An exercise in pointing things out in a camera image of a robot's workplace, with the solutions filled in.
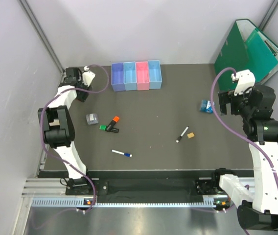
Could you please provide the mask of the blue slime jar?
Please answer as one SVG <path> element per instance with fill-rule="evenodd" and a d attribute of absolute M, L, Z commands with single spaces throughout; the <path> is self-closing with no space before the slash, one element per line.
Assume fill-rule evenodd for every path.
<path fill-rule="evenodd" d="M 204 113 L 210 113 L 212 114 L 213 113 L 213 106 L 215 105 L 215 102 L 211 103 L 210 100 L 206 100 L 206 99 L 203 99 L 201 101 L 201 104 L 200 104 L 200 108 L 199 108 L 199 111 L 200 112 L 204 112 Z"/>

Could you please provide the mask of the clear staples box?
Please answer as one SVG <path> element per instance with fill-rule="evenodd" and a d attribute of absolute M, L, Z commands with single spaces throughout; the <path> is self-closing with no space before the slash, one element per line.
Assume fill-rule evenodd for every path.
<path fill-rule="evenodd" d="M 86 115 L 86 121 L 88 125 L 94 125 L 99 123 L 98 115 L 93 113 L 93 114 L 87 114 Z"/>

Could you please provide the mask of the purple plastic bin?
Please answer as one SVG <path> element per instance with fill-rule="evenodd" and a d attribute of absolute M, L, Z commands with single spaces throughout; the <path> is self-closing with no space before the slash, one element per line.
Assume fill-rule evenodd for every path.
<path fill-rule="evenodd" d="M 125 91 L 124 63 L 113 63 L 111 66 L 111 86 L 114 92 Z"/>

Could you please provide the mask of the small cork eraser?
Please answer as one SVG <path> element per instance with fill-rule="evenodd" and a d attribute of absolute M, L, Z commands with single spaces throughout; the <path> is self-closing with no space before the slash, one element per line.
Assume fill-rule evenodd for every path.
<path fill-rule="evenodd" d="M 189 139 L 191 139 L 191 138 L 195 137 L 195 135 L 194 135 L 194 133 L 189 133 L 189 134 L 187 135 L 187 137 L 188 137 Z"/>

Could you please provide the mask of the light blue bin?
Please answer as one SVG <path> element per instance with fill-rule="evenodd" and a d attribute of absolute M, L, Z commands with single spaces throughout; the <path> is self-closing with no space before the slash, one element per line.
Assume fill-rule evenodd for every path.
<path fill-rule="evenodd" d="M 160 89 L 162 86 L 161 65 L 158 60 L 148 61 L 149 89 Z"/>
<path fill-rule="evenodd" d="M 124 85 L 126 91 L 137 90 L 137 73 L 135 62 L 125 62 L 124 68 Z"/>

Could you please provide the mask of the pink plastic bin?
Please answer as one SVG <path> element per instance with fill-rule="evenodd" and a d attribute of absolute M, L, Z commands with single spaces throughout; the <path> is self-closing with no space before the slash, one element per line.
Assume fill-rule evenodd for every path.
<path fill-rule="evenodd" d="M 149 69 L 148 62 L 136 62 L 137 90 L 149 90 Z"/>

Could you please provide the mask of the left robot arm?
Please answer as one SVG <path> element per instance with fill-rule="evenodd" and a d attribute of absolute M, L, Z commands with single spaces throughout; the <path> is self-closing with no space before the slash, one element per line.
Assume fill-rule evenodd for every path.
<path fill-rule="evenodd" d="M 46 109 L 38 110 L 42 122 L 43 142 L 58 154 L 68 171 L 65 181 L 66 195 L 92 195 L 94 184 L 88 176 L 88 169 L 81 161 L 74 144 L 75 129 L 69 109 L 74 100 L 85 102 L 91 90 L 95 73 L 85 66 L 83 70 L 66 68 L 66 77 L 60 83 L 57 94 Z"/>

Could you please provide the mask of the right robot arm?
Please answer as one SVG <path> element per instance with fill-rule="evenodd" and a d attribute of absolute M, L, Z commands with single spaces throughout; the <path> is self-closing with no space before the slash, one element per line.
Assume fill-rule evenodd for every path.
<path fill-rule="evenodd" d="M 201 194 L 226 193 L 236 207 L 244 230 L 278 231 L 278 121 L 271 117 L 275 91 L 265 85 L 248 85 L 239 92 L 220 92 L 220 113 L 241 116 L 246 141 L 253 160 L 253 193 L 233 170 L 220 168 L 211 175 Z"/>

